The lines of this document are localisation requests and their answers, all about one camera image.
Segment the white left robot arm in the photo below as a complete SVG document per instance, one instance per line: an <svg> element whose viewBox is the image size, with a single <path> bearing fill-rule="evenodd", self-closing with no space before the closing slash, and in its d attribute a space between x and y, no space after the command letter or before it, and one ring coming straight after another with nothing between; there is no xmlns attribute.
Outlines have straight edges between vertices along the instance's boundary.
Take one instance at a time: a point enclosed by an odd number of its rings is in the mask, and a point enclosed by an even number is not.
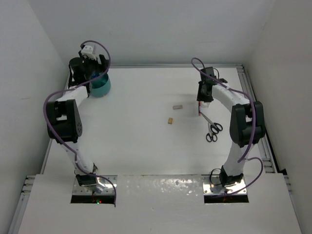
<svg viewBox="0 0 312 234"><path fill-rule="evenodd" d="M101 98L109 93L109 60L104 55L80 53L69 61L68 67L70 75L63 96L47 101L44 106L48 135L66 150L79 186L94 189L101 186L101 178L96 175L97 166L78 150L78 138L83 130L78 107L90 96Z"/></svg>

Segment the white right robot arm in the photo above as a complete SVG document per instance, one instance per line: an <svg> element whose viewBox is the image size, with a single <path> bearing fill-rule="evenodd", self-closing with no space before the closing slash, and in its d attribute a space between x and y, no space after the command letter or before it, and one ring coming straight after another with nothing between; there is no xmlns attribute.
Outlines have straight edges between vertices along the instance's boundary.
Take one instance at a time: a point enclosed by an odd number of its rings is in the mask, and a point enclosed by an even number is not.
<svg viewBox="0 0 312 234"><path fill-rule="evenodd" d="M264 137L266 132L263 104L244 92L231 88L227 81L218 79L213 67L199 70L197 101L211 103L218 100L231 114L229 133L232 146L226 162L220 169L220 185L225 187L240 182L243 178L245 158L251 147Z"/></svg>

